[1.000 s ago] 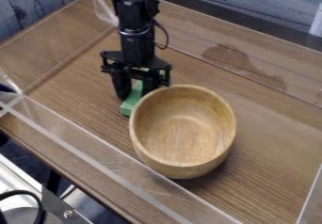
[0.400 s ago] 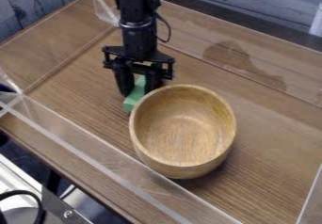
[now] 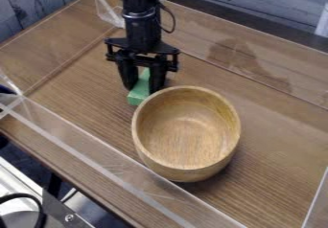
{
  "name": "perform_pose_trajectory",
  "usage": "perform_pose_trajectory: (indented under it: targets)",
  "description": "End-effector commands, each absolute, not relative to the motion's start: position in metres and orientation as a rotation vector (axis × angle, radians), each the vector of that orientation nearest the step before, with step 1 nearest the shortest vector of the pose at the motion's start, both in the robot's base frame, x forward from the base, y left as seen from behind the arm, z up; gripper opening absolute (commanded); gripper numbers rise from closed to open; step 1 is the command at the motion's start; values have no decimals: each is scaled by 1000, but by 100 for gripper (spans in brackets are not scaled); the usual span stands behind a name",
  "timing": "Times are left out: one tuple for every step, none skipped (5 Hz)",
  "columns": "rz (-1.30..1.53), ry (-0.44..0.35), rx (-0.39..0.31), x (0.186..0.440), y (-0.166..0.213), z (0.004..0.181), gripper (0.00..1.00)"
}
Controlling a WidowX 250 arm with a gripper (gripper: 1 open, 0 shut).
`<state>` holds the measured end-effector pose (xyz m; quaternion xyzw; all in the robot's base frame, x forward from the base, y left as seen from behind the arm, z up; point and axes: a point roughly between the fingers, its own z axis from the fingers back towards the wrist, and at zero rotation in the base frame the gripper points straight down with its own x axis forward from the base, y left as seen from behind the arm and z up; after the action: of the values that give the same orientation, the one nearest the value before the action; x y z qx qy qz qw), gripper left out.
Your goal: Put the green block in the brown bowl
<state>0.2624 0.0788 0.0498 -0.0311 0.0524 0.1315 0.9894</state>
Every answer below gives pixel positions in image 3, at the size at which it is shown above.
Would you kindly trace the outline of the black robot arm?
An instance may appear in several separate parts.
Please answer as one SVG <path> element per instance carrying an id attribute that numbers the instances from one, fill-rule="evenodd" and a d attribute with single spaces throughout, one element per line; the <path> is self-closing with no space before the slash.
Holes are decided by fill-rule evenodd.
<path id="1" fill-rule="evenodd" d="M 124 87 L 132 90 L 137 82 L 137 67 L 149 70 L 148 93 L 164 86 L 167 72 L 177 71 L 179 50 L 161 41 L 161 32 L 172 33 L 175 27 L 165 30 L 161 26 L 160 10 L 169 9 L 160 0 L 121 0 L 121 17 L 125 24 L 125 36 L 107 38 L 105 59 L 117 67 Z"/>

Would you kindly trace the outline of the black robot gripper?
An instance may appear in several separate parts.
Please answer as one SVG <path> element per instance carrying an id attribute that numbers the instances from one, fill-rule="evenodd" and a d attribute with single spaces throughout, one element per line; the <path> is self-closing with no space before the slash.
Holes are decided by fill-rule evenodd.
<path id="1" fill-rule="evenodd" d="M 149 68 L 148 92 L 155 93 L 164 86 L 165 71 L 177 71 L 179 50 L 161 41 L 160 11 L 121 13 L 125 36 L 108 37 L 105 59 L 116 62 L 123 85 L 133 89 L 137 81 L 136 66 Z"/>

